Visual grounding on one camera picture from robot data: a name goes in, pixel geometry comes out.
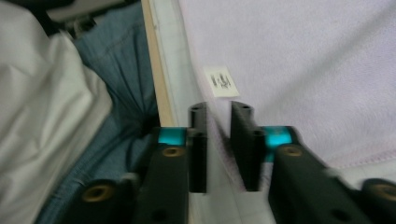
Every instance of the blue denim fabric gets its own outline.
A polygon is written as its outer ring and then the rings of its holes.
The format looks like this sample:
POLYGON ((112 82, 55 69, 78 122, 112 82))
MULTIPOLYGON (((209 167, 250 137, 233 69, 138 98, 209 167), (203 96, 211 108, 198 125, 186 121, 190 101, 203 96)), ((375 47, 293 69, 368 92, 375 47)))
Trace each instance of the blue denim fabric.
POLYGON ((149 140, 139 138, 143 121, 158 113, 140 4, 108 13, 75 45, 82 61, 106 83, 113 108, 36 223, 59 221, 73 194, 87 182, 119 180, 133 168, 149 140))

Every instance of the white label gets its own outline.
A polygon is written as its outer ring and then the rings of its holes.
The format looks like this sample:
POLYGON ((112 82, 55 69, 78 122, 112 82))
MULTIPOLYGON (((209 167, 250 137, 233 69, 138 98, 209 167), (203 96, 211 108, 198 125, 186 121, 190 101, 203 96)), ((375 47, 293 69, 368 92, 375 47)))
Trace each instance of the white label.
POLYGON ((239 96, 227 67, 204 67, 204 72, 215 97, 239 96))

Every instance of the light purple cloth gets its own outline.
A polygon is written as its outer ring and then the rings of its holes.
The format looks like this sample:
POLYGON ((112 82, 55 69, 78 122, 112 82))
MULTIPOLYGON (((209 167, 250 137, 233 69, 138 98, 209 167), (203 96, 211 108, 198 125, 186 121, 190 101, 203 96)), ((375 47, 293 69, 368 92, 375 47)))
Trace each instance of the light purple cloth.
POLYGON ((330 166, 396 157, 396 2, 179 0, 201 92, 227 133, 230 101, 295 126, 330 166), (240 97, 215 98, 205 66, 240 97))

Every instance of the brass screw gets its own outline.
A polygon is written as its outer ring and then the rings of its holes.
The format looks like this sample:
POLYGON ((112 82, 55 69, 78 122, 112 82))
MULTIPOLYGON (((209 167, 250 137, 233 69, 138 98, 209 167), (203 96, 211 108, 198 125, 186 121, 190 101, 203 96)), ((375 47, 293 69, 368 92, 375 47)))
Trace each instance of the brass screw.
POLYGON ((109 185, 93 186, 85 190, 82 200, 87 203, 99 203, 111 198, 114 194, 114 188, 109 185))
POLYGON ((292 157, 299 157, 303 155, 303 152, 297 147, 282 147, 283 154, 292 157))
POLYGON ((179 157, 185 153, 182 147, 168 147, 163 150, 163 155, 165 157, 179 157))
POLYGON ((396 188, 394 186, 379 184, 372 186, 372 188, 377 196, 396 202, 396 188))

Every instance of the wooden edge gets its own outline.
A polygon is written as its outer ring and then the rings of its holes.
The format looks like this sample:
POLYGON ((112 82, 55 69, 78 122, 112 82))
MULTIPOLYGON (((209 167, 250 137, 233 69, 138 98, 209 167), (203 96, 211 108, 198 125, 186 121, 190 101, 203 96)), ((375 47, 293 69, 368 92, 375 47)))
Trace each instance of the wooden edge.
POLYGON ((157 35, 151 14, 149 0, 142 0, 143 15, 145 19, 146 34, 148 39, 148 52, 151 61, 152 76, 154 79, 155 95, 157 97, 158 113, 162 127, 176 126, 172 108, 169 101, 168 90, 163 75, 163 64, 158 48, 157 35))

